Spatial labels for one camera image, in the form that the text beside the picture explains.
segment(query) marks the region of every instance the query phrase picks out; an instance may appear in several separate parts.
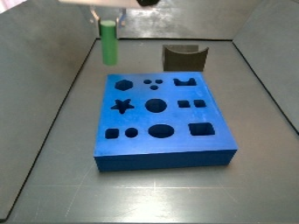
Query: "gray wall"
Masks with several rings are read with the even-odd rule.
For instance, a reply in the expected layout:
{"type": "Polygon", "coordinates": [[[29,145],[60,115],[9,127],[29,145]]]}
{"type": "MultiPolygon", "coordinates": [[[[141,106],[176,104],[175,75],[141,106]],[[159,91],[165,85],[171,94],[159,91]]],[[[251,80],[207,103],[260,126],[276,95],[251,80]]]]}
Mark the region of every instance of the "gray wall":
{"type": "MultiPolygon", "coordinates": [[[[232,39],[262,0],[161,0],[152,10],[127,10],[123,39],[232,39]]],[[[97,8],[103,19],[119,11],[97,8]]]]}
{"type": "Polygon", "coordinates": [[[0,15],[0,220],[93,41],[84,7],[29,0],[0,15]]]}
{"type": "Polygon", "coordinates": [[[299,3],[264,0],[233,43],[299,131],[299,3]]]}

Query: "small round hole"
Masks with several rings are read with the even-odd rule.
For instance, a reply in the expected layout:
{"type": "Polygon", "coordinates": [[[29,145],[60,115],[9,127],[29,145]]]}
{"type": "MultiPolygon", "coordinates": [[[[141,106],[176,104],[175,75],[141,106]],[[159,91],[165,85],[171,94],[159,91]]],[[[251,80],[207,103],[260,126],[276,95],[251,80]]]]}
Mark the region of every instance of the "small round hole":
{"type": "Polygon", "coordinates": [[[152,85],[152,86],[151,86],[151,89],[152,89],[152,90],[156,90],[157,88],[159,88],[159,87],[157,87],[156,85],[152,85]]]}
{"type": "Polygon", "coordinates": [[[163,80],[155,80],[156,84],[161,84],[164,81],[163,80]]]}
{"type": "Polygon", "coordinates": [[[125,130],[125,136],[127,137],[136,137],[136,135],[137,135],[137,129],[129,128],[129,129],[125,130]]]}
{"type": "Polygon", "coordinates": [[[144,80],[144,84],[151,84],[152,82],[149,80],[144,80]]]}

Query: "hexagonal hole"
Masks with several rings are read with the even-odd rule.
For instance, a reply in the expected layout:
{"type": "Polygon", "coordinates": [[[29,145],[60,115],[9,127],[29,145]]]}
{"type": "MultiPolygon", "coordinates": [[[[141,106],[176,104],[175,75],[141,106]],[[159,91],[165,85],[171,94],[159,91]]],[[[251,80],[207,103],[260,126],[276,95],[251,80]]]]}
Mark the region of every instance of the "hexagonal hole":
{"type": "Polygon", "coordinates": [[[116,82],[115,88],[127,91],[129,88],[133,87],[133,82],[131,80],[120,80],[116,82]]]}

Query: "oval hole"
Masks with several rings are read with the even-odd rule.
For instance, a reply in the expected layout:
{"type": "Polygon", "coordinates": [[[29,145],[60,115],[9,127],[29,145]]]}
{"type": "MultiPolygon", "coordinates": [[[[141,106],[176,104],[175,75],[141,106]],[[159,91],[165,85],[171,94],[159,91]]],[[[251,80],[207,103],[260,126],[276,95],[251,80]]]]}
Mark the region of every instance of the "oval hole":
{"type": "Polygon", "coordinates": [[[167,124],[156,124],[148,129],[148,134],[157,138],[169,137],[173,134],[173,127],[167,124]]]}

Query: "circular hole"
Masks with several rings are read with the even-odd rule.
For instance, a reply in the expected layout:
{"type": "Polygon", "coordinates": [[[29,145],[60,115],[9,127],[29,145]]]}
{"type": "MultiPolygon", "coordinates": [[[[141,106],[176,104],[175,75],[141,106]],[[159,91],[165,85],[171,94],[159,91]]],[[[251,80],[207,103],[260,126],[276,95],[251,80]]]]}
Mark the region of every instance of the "circular hole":
{"type": "Polygon", "coordinates": [[[173,127],[167,124],[156,124],[148,129],[148,134],[157,138],[169,137],[173,134],[173,127]]]}
{"type": "Polygon", "coordinates": [[[125,136],[127,137],[136,137],[136,135],[137,135],[137,129],[129,128],[129,129],[125,130],[125,136]]]}
{"type": "Polygon", "coordinates": [[[165,110],[167,104],[161,99],[151,99],[145,102],[144,107],[153,113],[160,113],[165,110]]]}
{"type": "Polygon", "coordinates": [[[151,84],[152,82],[149,80],[144,80],[144,84],[151,84]]]}
{"type": "Polygon", "coordinates": [[[152,86],[151,86],[151,89],[152,89],[152,90],[156,90],[156,89],[157,89],[157,86],[156,86],[156,85],[152,85],[152,86]]]}
{"type": "Polygon", "coordinates": [[[161,84],[164,81],[163,80],[155,80],[156,84],[161,84]]]}

